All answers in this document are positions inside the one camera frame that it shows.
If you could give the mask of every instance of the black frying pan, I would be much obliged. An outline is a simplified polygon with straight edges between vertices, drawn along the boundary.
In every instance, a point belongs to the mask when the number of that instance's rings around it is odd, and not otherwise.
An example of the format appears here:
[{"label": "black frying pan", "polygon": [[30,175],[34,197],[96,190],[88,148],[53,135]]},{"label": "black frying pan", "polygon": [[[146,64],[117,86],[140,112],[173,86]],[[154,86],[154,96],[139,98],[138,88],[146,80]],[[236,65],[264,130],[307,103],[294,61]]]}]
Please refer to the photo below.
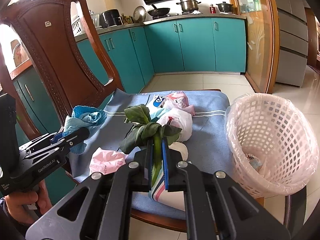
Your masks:
[{"label": "black frying pan", "polygon": [[150,14],[152,17],[164,16],[164,15],[167,15],[170,11],[170,8],[157,9],[157,7],[154,4],[151,4],[151,5],[154,8],[154,10],[148,11],[148,14]]}]

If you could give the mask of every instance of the crumpled pink packaging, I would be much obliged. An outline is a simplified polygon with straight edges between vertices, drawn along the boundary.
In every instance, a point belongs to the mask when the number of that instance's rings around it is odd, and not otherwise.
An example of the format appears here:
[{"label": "crumpled pink packaging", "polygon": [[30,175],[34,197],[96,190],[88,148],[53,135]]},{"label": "crumpled pink packaging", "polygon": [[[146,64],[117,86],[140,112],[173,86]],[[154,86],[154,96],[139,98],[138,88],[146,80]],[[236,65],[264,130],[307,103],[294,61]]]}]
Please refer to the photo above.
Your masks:
[{"label": "crumpled pink packaging", "polygon": [[183,91],[176,91],[165,96],[163,108],[178,108],[191,114],[192,116],[195,115],[194,107],[193,105],[189,105],[188,97]]},{"label": "crumpled pink packaging", "polygon": [[92,155],[89,174],[101,172],[106,175],[117,171],[125,164],[127,155],[121,152],[102,150],[100,147]]}]

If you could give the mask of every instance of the dish rack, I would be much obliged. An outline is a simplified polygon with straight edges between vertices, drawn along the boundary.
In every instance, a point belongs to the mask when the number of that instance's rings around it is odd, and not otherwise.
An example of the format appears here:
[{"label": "dish rack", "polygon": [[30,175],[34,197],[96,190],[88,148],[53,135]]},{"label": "dish rack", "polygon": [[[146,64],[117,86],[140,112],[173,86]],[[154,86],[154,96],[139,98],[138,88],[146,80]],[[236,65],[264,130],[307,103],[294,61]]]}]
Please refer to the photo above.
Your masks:
[{"label": "dish rack", "polygon": [[[94,14],[91,14],[90,16],[91,16],[92,22],[93,22],[94,26],[96,27],[96,29],[101,28],[101,26],[100,26],[100,14],[99,13],[94,13]],[[72,21],[71,25],[72,25],[72,31],[73,31],[73,35],[74,36],[77,36],[77,35],[85,33],[84,27],[82,25],[82,22],[81,22],[79,16]]]}]

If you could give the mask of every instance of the white basket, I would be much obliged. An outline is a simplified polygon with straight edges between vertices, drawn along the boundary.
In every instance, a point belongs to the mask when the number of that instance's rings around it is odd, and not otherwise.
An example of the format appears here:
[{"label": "white basket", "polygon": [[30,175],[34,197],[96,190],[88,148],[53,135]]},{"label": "white basket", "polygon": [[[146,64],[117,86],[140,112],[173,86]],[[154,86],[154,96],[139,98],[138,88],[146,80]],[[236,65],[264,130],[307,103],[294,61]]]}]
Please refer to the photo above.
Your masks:
[{"label": "white basket", "polygon": [[[95,14],[91,14],[90,16],[91,16],[92,22],[93,22],[94,26],[96,27],[96,29],[99,29],[101,27],[100,26],[100,14],[95,13]],[[85,30],[84,30],[84,27],[83,27],[82,22],[80,20],[80,17],[77,17],[74,21],[72,21],[71,25],[72,25],[72,31],[73,31],[74,36],[85,33]]]},{"label": "white basket", "polygon": [[[254,198],[294,194],[316,171],[316,137],[289,100],[269,94],[244,95],[228,107],[226,130],[234,157],[232,177]],[[266,172],[260,175],[244,153],[258,157]]]}]

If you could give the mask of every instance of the chair seat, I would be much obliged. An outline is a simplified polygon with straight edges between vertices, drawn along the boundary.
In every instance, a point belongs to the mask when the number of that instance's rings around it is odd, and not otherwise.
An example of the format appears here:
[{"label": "chair seat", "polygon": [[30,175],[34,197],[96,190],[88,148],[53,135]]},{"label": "chair seat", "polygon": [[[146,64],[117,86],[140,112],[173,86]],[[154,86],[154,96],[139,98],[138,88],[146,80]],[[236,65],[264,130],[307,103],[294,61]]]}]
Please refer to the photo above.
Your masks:
[{"label": "chair seat", "polygon": [[[153,95],[165,96],[172,91],[126,94],[117,89],[104,110],[107,119],[98,132],[86,140],[86,150],[82,155],[69,154],[71,170],[74,178],[82,182],[89,176],[89,163],[92,154],[98,147],[104,150],[119,150],[119,143],[126,136],[132,124],[124,123],[124,109],[129,106],[147,104]],[[224,112],[229,106],[228,98],[219,91],[185,91],[189,103],[195,106],[196,115],[193,116],[191,138],[184,142],[188,149],[188,161],[196,165],[201,171],[214,173],[224,170],[231,174],[232,153],[229,150],[225,129]],[[127,157],[126,162],[133,160],[135,148]],[[185,219],[181,210],[156,202],[145,193],[134,193],[132,208],[161,216]]]}]

